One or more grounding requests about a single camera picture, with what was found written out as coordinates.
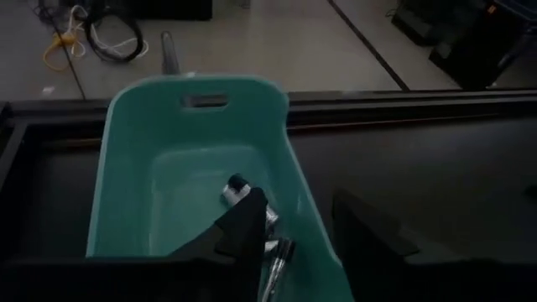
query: black machine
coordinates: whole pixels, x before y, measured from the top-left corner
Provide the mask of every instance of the black machine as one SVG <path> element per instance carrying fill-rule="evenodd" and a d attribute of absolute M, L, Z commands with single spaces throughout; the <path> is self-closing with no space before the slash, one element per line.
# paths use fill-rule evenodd
<path fill-rule="evenodd" d="M 430 60 L 464 89 L 492 85 L 531 45 L 537 29 L 537 14 L 531 8 L 537 3 L 497 0 L 476 17 L 455 19 Z"/>
<path fill-rule="evenodd" d="M 200 21 L 212 18 L 212 0 L 130 0 L 124 3 L 135 18 Z"/>
<path fill-rule="evenodd" d="M 60 0 L 60 4 L 65 7 L 79 4 L 90 8 L 95 3 L 103 3 L 114 8 L 125 8 L 129 16 L 138 19 L 206 21 L 212 18 L 212 0 Z"/>
<path fill-rule="evenodd" d="M 417 45 L 435 45 L 442 35 L 442 24 L 461 0 L 401 0 L 392 24 Z"/>

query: metal tool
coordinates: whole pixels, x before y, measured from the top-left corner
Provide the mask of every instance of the metal tool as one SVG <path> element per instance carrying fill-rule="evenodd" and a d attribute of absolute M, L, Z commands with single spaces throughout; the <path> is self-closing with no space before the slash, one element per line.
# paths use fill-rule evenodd
<path fill-rule="evenodd" d="M 269 302 L 274 297 L 276 285 L 281 280 L 285 266 L 291 261 L 294 251 L 295 242 L 286 238 L 279 240 L 278 251 L 268 269 L 268 280 L 261 297 L 262 302 Z"/>
<path fill-rule="evenodd" d="M 227 181 L 227 185 L 224 186 L 222 195 L 230 206 L 234 206 L 246 197 L 251 189 L 252 187 L 250 187 L 248 182 L 241 175 L 235 174 Z M 274 226 L 278 219 L 278 214 L 267 205 L 267 227 Z"/>
<path fill-rule="evenodd" d="M 279 240 L 268 240 L 265 243 L 265 255 L 270 254 L 278 249 Z"/>

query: silver object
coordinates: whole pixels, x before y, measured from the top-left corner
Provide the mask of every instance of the silver object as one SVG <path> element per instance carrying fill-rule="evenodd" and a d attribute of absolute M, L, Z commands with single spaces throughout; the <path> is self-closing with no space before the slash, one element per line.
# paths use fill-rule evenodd
<path fill-rule="evenodd" d="M 280 258 L 276 258 L 270 265 L 270 271 L 268 272 L 268 281 L 261 296 L 262 302 L 269 302 L 274 297 L 274 292 L 276 290 L 276 284 L 278 283 L 279 277 L 284 272 L 285 261 Z"/>
<path fill-rule="evenodd" d="M 279 240 L 269 240 L 265 243 L 265 255 L 278 248 Z"/>
<path fill-rule="evenodd" d="M 244 197 L 246 197 L 250 193 L 251 189 L 252 188 L 250 185 L 244 185 L 239 192 L 236 192 L 232 187 L 226 185 L 224 186 L 222 195 L 227 200 L 229 206 L 234 206 Z M 275 225 L 279 219 L 278 214 L 276 214 L 276 212 L 269 205 L 267 205 L 266 215 L 267 227 Z"/>
<path fill-rule="evenodd" d="M 291 261 L 291 258 L 295 252 L 295 243 L 292 240 L 282 238 L 279 239 L 278 242 L 278 251 L 270 264 L 270 269 L 268 270 L 268 280 L 265 284 L 263 295 L 261 296 L 262 302 L 269 302 L 274 297 L 276 285 L 281 280 L 285 265 Z"/>

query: basket handle hole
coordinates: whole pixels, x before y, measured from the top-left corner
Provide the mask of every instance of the basket handle hole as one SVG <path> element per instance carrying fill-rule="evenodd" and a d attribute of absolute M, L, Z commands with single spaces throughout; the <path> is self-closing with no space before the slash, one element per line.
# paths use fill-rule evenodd
<path fill-rule="evenodd" d="M 225 94 L 184 96 L 181 105 L 185 108 L 224 107 L 227 105 L 227 96 Z"/>

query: small bottle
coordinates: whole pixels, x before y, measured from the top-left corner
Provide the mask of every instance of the small bottle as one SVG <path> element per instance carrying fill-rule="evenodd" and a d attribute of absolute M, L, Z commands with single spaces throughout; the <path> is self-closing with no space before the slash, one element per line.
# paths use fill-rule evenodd
<path fill-rule="evenodd" d="M 227 181 L 227 185 L 224 186 L 222 195 L 227 200 L 229 206 L 234 206 L 246 197 L 251 189 L 252 187 L 250 187 L 248 182 L 241 175 L 235 174 Z M 269 205 L 267 205 L 266 214 L 267 227 L 273 227 L 279 219 L 278 214 Z"/>

